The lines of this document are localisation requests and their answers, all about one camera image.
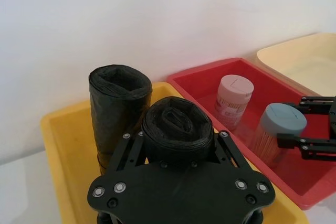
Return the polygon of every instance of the label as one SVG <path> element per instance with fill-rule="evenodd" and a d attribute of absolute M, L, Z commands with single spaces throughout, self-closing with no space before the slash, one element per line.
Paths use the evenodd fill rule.
<path fill-rule="evenodd" d="M 239 105 L 237 108 L 229 107 L 227 104 L 216 101 L 216 110 L 219 112 L 220 122 L 229 130 L 234 129 L 240 121 L 246 109 L 246 104 Z"/>

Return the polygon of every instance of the screw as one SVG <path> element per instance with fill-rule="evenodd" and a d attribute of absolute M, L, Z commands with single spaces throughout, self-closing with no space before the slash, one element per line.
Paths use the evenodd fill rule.
<path fill-rule="evenodd" d="M 102 187 L 97 187 L 94 191 L 93 191 L 93 196 L 94 198 L 98 198 L 100 196 L 102 196 L 105 192 L 105 189 Z"/>
<path fill-rule="evenodd" d="M 131 137 L 131 134 L 130 133 L 125 133 L 123 136 L 122 136 L 124 139 L 128 139 Z"/>
<path fill-rule="evenodd" d="M 116 208 L 118 205 L 118 200 L 116 198 L 112 198 L 107 202 L 107 206 L 109 208 Z"/>
<path fill-rule="evenodd" d="M 227 134 L 225 131 L 220 132 L 220 136 L 222 137 L 227 137 L 229 134 Z"/>
<path fill-rule="evenodd" d="M 126 190 L 126 184 L 124 182 L 118 182 L 114 185 L 114 191 L 119 194 Z"/>
<path fill-rule="evenodd" d="M 251 205 L 254 205 L 257 202 L 256 198 L 253 197 L 252 195 L 247 195 L 245 199 Z"/>
<path fill-rule="evenodd" d="M 268 187 L 266 185 L 262 184 L 262 183 L 258 183 L 257 188 L 262 193 L 267 193 L 268 192 Z"/>
<path fill-rule="evenodd" d="M 191 162 L 191 167 L 192 167 L 192 168 L 196 168 L 196 167 L 197 167 L 197 163 L 196 163 L 195 161 L 192 161 L 192 162 Z"/>
<path fill-rule="evenodd" d="M 244 181 L 242 180 L 237 180 L 236 181 L 236 187 L 241 189 L 241 190 L 245 190 L 247 188 L 247 185 Z"/>
<path fill-rule="evenodd" d="M 168 164 L 166 162 L 161 162 L 160 166 L 161 166 L 161 168 L 167 168 Z"/>

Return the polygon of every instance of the black plastic bag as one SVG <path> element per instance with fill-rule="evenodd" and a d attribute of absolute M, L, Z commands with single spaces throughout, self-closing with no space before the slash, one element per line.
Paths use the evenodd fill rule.
<path fill-rule="evenodd" d="M 210 118 L 194 103 L 182 98 L 167 97 L 156 102 L 141 126 L 150 162 L 183 166 L 206 160 L 214 151 Z"/>
<path fill-rule="evenodd" d="M 152 85 L 131 67 L 110 65 L 90 74 L 89 90 L 98 162 L 104 174 L 118 140 L 140 128 L 150 106 Z"/>

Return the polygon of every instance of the white lid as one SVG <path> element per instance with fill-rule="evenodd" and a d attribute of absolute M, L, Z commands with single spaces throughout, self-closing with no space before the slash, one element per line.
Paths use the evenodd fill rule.
<path fill-rule="evenodd" d="M 251 99 L 253 90 L 253 83 L 248 79 L 229 74 L 222 77 L 218 87 L 218 95 L 227 102 L 245 104 Z"/>

